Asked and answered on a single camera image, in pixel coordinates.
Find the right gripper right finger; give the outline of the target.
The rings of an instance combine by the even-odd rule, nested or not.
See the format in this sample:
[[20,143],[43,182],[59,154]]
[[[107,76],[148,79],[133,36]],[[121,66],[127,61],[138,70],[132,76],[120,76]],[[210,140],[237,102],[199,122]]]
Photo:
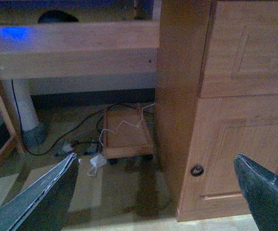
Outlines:
[[260,231],[278,231],[278,175],[243,154],[234,160],[242,195]]

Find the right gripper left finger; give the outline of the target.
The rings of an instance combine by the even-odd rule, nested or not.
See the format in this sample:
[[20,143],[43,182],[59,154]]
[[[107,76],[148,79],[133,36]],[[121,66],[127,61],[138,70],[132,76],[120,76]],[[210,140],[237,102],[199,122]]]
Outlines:
[[0,207],[0,231],[60,231],[79,173],[75,153]]

